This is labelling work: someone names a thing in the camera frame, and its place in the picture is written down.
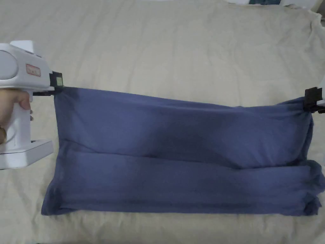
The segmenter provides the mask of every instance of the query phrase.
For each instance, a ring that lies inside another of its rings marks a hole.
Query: bracelet
[[[7,132],[6,130],[0,126],[0,145],[5,143],[7,140]]]

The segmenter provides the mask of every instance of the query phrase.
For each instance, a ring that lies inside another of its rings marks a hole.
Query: wrinkled bedsheet
[[[263,106],[303,96],[325,73],[320,16],[303,9],[220,0],[3,0],[0,23],[0,42],[36,41],[49,66],[73,87]],[[32,109],[33,139],[51,138],[56,153],[24,169],[0,171],[2,243],[325,242],[324,208],[312,217],[42,216],[58,151],[53,98],[35,97]],[[325,116],[313,119],[308,158],[324,165]],[[319,198],[324,205],[324,195]]]

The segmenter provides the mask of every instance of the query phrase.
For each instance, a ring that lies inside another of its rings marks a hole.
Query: blue cloth
[[[75,210],[314,215],[303,99],[227,107],[66,87],[43,215]]]

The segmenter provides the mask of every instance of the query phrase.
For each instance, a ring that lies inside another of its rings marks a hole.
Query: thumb
[[[12,90],[12,95],[13,95],[13,101],[19,103],[19,105],[23,109],[25,110],[31,109],[28,92],[21,91],[21,90]]]

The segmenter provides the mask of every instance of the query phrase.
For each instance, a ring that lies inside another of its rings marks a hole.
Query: human hand
[[[0,144],[6,139],[6,131],[3,129],[11,118],[14,103],[25,109],[31,109],[28,92],[17,89],[0,89]]]

